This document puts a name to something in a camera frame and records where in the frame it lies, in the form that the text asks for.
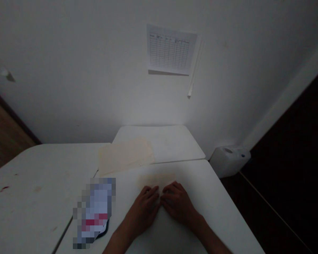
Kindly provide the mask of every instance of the left hand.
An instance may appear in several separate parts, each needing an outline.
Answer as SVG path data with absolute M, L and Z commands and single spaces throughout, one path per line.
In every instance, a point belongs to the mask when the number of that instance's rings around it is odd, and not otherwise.
M 145 186 L 118 228 L 132 241 L 149 228 L 154 221 L 160 207 L 159 203 L 153 208 L 154 202 L 159 198 L 159 194 L 155 193 L 158 188 L 158 186 L 153 188 Z

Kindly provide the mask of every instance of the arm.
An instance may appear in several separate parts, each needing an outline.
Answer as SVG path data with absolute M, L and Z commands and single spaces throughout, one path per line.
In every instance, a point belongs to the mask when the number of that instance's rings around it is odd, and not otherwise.
M 158 186 L 145 186 L 142 189 L 102 254 L 125 253 L 135 238 L 152 225 L 160 207 L 159 203 L 152 209 L 154 202 L 159 198 L 159 194 L 155 193 L 157 190 Z
M 194 208 L 186 190 L 177 182 L 167 185 L 160 202 L 165 210 L 178 222 L 186 225 L 200 240 L 209 254 L 231 253 L 212 231 L 204 217 Z

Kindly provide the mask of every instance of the red stain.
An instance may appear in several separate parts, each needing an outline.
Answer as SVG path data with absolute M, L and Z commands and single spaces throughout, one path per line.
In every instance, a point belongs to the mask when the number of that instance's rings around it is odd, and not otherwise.
M 2 192 L 4 189 L 7 189 L 7 188 L 9 188 L 9 186 L 3 187 L 0 192 Z

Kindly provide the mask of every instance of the right hand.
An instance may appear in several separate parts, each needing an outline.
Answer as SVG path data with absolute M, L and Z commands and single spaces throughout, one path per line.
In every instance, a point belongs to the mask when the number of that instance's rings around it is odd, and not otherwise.
M 190 228 L 200 214 L 194 208 L 184 187 L 180 183 L 173 182 L 167 185 L 163 192 L 160 202 L 165 210 L 175 220 Z

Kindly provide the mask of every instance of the beige paper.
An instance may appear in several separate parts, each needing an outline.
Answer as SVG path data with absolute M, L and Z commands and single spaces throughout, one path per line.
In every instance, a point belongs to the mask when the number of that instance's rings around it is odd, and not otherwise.
M 138 177 L 137 186 L 139 190 L 142 190 L 144 186 L 153 188 L 158 185 L 158 193 L 162 195 L 164 187 L 173 183 L 175 180 L 176 175 L 174 173 L 141 175 Z
M 105 145 L 99 149 L 99 175 L 154 163 L 151 143 L 140 137 L 123 143 Z

